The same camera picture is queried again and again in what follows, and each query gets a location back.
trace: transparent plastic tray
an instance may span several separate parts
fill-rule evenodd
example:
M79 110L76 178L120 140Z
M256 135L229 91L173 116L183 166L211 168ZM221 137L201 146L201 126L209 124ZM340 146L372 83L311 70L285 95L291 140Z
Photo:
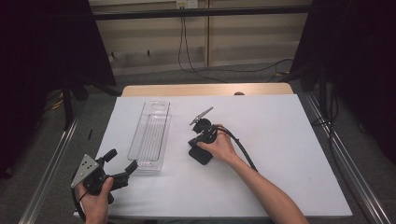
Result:
M169 102L145 102L134 133L128 160L137 160L138 170L161 171L171 121Z

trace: metal rail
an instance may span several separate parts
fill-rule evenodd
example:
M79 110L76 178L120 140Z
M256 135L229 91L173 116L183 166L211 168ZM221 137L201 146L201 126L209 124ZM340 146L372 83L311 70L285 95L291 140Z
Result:
M322 7L290 6L290 7L234 7L234 8L197 8L197 9L166 9L149 11L115 11L95 12L92 14L63 14L47 15L49 20L131 20L176 17L208 17L208 16L240 16L240 15L265 15L265 14L295 14L295 13L320 13L336 9L332 4Z
M306 95L306 97L307 97L308 102L311 105L312 109L314 110L317 118L318 119L323 118L320 113L320 109L318 108L318 101L315 98L315 96L312 93L308 93ZM327 124L327 123L322 124L322 128L323 128L323 131L329 136L330 124ZM356 189L358 190L367 209L370 211L373 219L375 220L375 223L378 223L378 224L391 223L383 206L381 205L380 201L375 196L375 193L371 189L370 185L367 183L367 181L365 180L365 178L359 171L355 162L352 160L346 147L344 146L343 142L341 141L340 137L338 136L338 134L334 130L334 128L332 128L331 141L332 141L333 149L338 156L338 159L344 165L344 168L346 169L347 173L349 174L349 177L351 178L353 184L355 185Z
M35 193L28 203L26 209L24 210L22 217L20 219L20 224L33 224L35 223L35 219L38 216L38 212L40 211L40 208L44 202L44 200L47 197L48 192L50 191L50 185L52 183L53 177L55 176L55 173L58 169L59 162L62 159L62 156L64 155L64 152L67 150L67 146L69 145L69 142L73 136L73 133L77 127L79 118L82 115L83 108L85 106L84 103L80 103L77 114L69 126L69 128L64 131L64 134L61 137L61 140L58 144L58 146L55 149L55 152L49 162L49 165L47 167L47 170L43 174L43 177L38 184L37 188L35 189Z

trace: wooden edge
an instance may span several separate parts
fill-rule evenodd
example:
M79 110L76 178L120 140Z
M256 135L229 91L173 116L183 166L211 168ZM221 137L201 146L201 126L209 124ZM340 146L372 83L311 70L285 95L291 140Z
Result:
M194 95L293 94L288 83L225 83L127 86L122 96L194 96Z

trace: gray floor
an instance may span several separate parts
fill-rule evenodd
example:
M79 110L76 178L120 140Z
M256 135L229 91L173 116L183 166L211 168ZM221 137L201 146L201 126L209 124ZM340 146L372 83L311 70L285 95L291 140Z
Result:
M254 70L264 68L268 64L249 64L227 66L227 69ZM287 71L290 63L280 64L278 71ZM256 73L249 72L224 72L205 71L199 72L201 76L215 77L226 82L267 82L273 77L274 68ZM169 72L156 72L132 76L117 77L118 88L126 85L140 84L173 84L173 83L213 83L212 79L200 77L196 74L185 73L180 70ZM292 81L290 85L296 92L305 112L310 120L316 118L306 95L301 91L299 81ZM106 130L108 119L115 104L115 97L103 94L95 89L88 88L91 96L84 104L74 101L75 111L81 108L81 118L74 136L68 144L63 158L59 162L57 175L50 183L47 197L42 203L35 223L80 223L72 217L73 203L70 197L70 179L74 169L78 166L79 158L88 153L95 156L100 146L102 136ZM340 113L334 122L334 129L340 135L349 154L359 167L362 175L371 186L380 203L385 208L389 218L396 220L396 166L383 156L373 137L360 129L360 123L349 110L347 105L339 100ZM58 146L63 133L64 112L60 107L57 110L47 111L37 127L35 136L28 148L13 167L13 176L0 181L0 223L19 222L23 211L28 205L36 187L45 173L50 159ZM340 171L329 148L329 141L323 129L313 127L323 151L332 165L334 173L339 177L339 184L353 212L353 217L341 218L314 218L312 223L375 223L370 211L365 208L365 203L359 197L359 191L354 187L352 180L341 164ZM116 223L136 223L142 220L115 220ZM249 223L258 223L259 220L249 220Z

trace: white table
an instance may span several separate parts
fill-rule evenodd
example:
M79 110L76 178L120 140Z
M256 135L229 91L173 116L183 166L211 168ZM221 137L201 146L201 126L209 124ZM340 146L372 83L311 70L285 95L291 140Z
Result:
M108 124L98 157L111 148L119 155L105 167L121 172L134 130L146 101L171 103L172 122L163 169L133 173L129 186L113 191L109 215L144 218L267 217L254 195L220 161L203 166L188 154L195 137L189 123L206 115L222 123L247 150L259 172L282 188L309 217L351 216L300 101L293 94L255 96L137 96L120 97ZM238 154L243 154L235 145Z

